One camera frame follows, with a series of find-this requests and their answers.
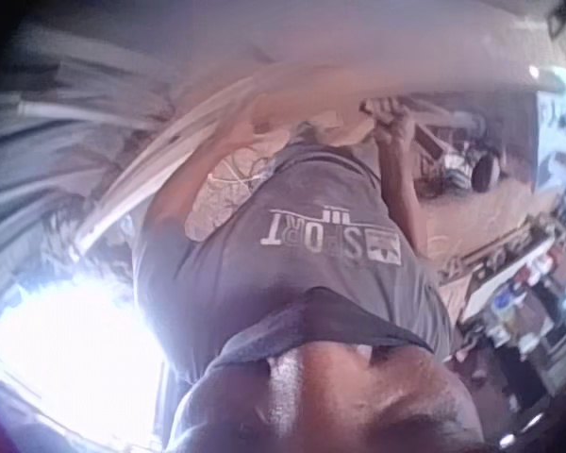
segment man's arm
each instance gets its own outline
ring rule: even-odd
[[[391,219],[405,234],[415,254],[425,256],[427,231],[413,184],[409,154],[414,134],[415,123],[402,112],[393,120],[389,131],[377,126],[374,136],[379,150],[381,196]]]
[[[253,104],[231,110],[214,133],[176,169],[149,205],[143,230],[165,219],[175,219],[184,225],[212,170],[228,155],[253,143],[252,111]]]

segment man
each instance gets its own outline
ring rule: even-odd
[[[348,150],[294,141],[203,243],[184,223],[218,162],[254,140],[220,126],[147,211],[137,295],[179,376],[180,452],[488,451],[441,365],[451,326],[417,254],[414,124],[374,132],[381,183]]]

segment gray t-shirt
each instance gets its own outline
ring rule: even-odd
[[[141,238],[137,297],[179,375],[195,382],[233,336],[316,287],[412,332],[443,359],[446,308],[370,171],[321,145],[286,148],[275,162],[204,242],[174,221]]]

